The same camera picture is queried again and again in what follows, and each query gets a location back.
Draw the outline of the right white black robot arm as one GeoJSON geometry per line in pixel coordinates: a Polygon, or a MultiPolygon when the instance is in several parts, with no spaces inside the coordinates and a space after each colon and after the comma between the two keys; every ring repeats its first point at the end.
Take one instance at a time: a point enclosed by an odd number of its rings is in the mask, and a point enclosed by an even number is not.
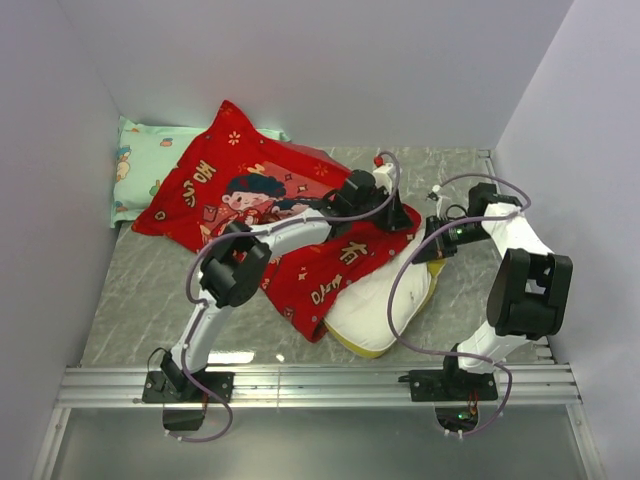
{"type": "Polygon", "coordinates": [[[468,192],[466,214],[450,219],[431,216],[413,264],[444,260],[463,245],[494,243],[501,257],[486,301],[486,320],[456,344],[443,362],[444,394],[460,400],[472,392],[476,378],[527,343],[560,330],[573,274],[573,262],[554,253],[534,232],[515,196],[481,182],[468,192]]]}

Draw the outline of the cream yellow foam pillow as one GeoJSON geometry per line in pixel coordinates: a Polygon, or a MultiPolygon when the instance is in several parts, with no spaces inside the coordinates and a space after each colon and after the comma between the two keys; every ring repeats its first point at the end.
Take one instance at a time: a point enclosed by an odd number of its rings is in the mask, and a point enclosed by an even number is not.
{"type": "MultiPolygon", "coordinates": [[[[396,342],[388,325],[387,304],[393,282],[409,255],[420,244],[413,239],[374,272],[342,290],[324,324],[328,332],[359,357],[375,359],[396,342]]],[[[411,264],[402,275],[393,300],[394,330],[403,333],[434,294],[444,259],[411,264]]]]}

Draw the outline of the red patterned pillowcase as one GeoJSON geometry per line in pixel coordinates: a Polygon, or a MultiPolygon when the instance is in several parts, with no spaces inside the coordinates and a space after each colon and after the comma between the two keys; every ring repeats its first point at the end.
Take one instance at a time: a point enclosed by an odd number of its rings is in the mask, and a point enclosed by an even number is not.
{"type": "MultiPolygon", "coordinates": [[[[233,221],[264,224],[304,211],[339,189],[349,174],[321,150],[267,138],[224,101],[133,229],[166,236],[197,253],[233,221]]],[[[412,224],[397,233],[361,221],[338,239],[270,262],[260,287],[306,340],[315,343],[325,334],[323,320],[342,290],[385,265],[414,238],[420,215],[403,209],[412,224]]]]}

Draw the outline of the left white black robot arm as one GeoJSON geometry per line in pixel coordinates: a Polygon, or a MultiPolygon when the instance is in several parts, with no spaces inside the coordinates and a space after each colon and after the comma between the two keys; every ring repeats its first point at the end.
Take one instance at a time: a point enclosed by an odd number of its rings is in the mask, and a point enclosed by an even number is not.
{"type": "Polygon", "coordinates": [[[186,281],[199,275],[200,293],[188,293],[194,310],[177,343],[164,354],[164,388],[179,402],[207,394],[204,373],[210,349],[233,309],[259,290],[269,262],[305,247],[344,235],[354,223],[370,222],[384,232],[413,226],[398,193],[400,168],[385,163],[372,172],[353,171],[342,187],[316,208],[274,223],[247,226],[233,221],[198,254],[186,281]]]}

